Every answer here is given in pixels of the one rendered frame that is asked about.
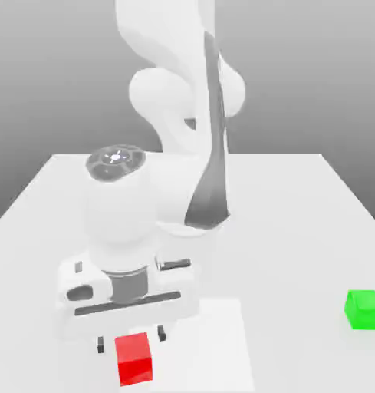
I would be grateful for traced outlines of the small red cube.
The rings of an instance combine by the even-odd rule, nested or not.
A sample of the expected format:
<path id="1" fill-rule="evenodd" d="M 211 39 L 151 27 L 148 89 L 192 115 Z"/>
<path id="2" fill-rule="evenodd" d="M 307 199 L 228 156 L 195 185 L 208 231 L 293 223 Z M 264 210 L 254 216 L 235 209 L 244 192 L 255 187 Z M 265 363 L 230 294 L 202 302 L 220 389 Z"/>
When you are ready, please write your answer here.
<path id="1" fill-rule="evenodd" d="M 153 380 L 153 360 L 146 332 L 114 339 L 120 386 Z"/>

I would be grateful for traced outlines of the small green cube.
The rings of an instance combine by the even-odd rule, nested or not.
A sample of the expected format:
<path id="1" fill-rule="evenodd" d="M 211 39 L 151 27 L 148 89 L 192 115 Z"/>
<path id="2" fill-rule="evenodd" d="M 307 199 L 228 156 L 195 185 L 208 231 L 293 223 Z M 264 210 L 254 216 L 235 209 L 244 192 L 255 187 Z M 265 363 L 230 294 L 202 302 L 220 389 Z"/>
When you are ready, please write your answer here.
<path id="1" fill-rule="evenodd" d="M 375 290 L 350 289 L 344 313 L 352 329 L 375 330 Z"/>

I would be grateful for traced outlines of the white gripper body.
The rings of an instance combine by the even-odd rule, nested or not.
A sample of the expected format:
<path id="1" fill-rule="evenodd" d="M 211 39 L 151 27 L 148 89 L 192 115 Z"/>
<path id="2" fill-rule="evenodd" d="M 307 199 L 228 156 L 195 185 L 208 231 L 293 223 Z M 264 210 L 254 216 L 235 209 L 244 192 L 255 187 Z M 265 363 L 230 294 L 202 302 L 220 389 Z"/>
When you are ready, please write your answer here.
<path id="1" fill-rule="evenodd" d="M 58 295 L 58 333 L 63 339 L 91 339 L 102 335 L 124 335 L 131 329 L 168 325 L 199 311 L 200 290 L 185 287 L 146 296 L 125 304 L 92 301 L 69 302 Z"/>

